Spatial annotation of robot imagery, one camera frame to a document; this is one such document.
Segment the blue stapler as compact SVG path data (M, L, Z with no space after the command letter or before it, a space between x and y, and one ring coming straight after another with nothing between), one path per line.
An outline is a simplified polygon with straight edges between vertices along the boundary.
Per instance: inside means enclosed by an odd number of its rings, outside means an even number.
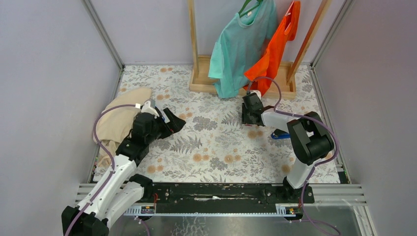
M286 133L282 130L279 129L275 129L272 133L271 133L271 138L274 140L281 140L281 139L288 139L290 138L290 134Z

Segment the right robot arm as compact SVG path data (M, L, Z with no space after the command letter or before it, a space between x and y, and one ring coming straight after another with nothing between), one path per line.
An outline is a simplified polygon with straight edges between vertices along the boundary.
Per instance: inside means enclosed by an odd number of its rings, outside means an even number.
M264 106L255 93L243 97L242 124L273 127L273 138L290 139L296 160L281 190L284 200L290 203L301 197L321 160L337 150L332 131L316 112L299 115L280 111L274 106Z

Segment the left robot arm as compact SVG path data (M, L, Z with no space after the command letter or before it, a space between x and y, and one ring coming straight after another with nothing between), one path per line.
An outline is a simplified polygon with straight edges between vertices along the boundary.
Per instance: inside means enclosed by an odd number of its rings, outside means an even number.
M107 236L111 227L135 202L153 197L152 180L134 174L149 153L149 146L183 129L186 122L168 108L141 106L128 135L103 178L75 207L67 206L61 214L66 236Z

